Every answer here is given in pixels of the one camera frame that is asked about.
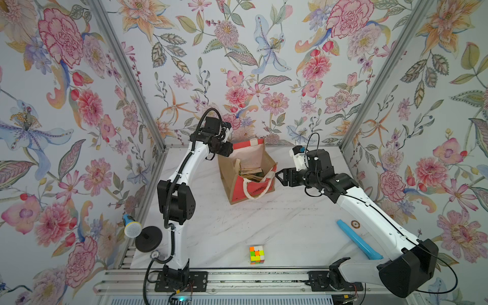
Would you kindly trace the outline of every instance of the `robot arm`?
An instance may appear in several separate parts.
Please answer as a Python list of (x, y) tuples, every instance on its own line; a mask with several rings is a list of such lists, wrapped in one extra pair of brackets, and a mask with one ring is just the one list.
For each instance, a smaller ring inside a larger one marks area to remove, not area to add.
[(386, 256), (382, 260), (358, 262), (343, 258), (333, 263), (329, 278), (334, 288), (340, 289), (341, 282), (371, 283), (383, 285), (396, 296), (405, 298), (432, 278), (436, 264), (434, 256), (439, 249), (431, 240), (418, 240), (383, 212), (350, 176), (335, 174), (325, 150), (305, 153), (302, 146), (296, 146), (290, 150), (290, 155), (295, 168), (276, 173), (282, 185), (318, 189), (354, 216), (379, 243)]

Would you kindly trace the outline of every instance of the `black mounting plate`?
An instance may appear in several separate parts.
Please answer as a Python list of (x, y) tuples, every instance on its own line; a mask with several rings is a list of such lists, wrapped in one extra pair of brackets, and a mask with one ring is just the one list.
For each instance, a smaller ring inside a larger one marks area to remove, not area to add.
[[(206, 271), (190, 271), (190, 283), (193, 282), (193, 292), (206, 292), (207, 290), (208, 272)], [(164, 274), (160, 272), (154, 287), (155, 292), (175, 292), (175, 289), (166, 284)]]
[[(317, 291), (335, 291), (329, 286), (329, 279), (327, 277), (328, 271), (309, 271), (308, 280), (313, 292)], [(347, 283), (343, 282), (344, 291), (363, 291), (362, 283)]]

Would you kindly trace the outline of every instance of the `microphone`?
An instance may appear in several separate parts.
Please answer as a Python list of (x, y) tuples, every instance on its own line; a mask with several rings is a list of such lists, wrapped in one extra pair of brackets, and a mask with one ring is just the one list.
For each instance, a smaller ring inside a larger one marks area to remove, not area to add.
[(123, 224), (125, 225), (124, 234), (129, 238), (138, 237), (142, 231), (142, 225), (135, 221), (132, 216), (124, 214)]

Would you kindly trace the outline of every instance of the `blue plastic tube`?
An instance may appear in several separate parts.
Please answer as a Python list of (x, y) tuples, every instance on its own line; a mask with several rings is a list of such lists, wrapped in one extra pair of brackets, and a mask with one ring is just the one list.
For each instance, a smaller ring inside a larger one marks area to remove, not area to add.
[(345, 222), (339, 219), (337, 224), (339, 225), (339, 228), (341, 228), (342, 231), (344, 231), (344, 233), (347, 234), (349, 238), (351, 238), (352, 241), (355, 242), (355, 244), (358, 245), (358, 247), (369, 257), (370, 260), (380, 260), (383, 258), (380, 253), (371, 248), (371, 246), (368, 245), (359, 235), (357, 235), (356, 232), (354, 232)]

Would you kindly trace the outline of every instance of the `white bag handle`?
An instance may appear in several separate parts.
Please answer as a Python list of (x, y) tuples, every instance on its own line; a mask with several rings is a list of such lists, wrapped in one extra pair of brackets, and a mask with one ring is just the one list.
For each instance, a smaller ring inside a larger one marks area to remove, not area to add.
[(256, 200), (256, 199), (259, 199), (261, 198), (264, 194), (266, 194), (266, 192), (269, 190), (269, 187), (271, 186), (271, 183), (273, 182), (273, 177), (274, 177), (274, 174), (275, 172), (270, 170), (266, 176), (264, 177), (264, 180), (266, 180), (266, 178), (269, 178), (269, 181), (268, 181), (268, 185), (266, 186), (266, 189), (264, 189), (264, 191), (258, 196), (258, 197), (252, 197), (249, 192), (247, 191), (247, 184), (249, 182), (253, 182), (251, 180), (249, 180), (248, 178), (244, 178), (243, 177), (243, 190), (244, 190), (244, 194), (246, 195), (246, 197), (248, 197), (249, 199), (251, 200)]

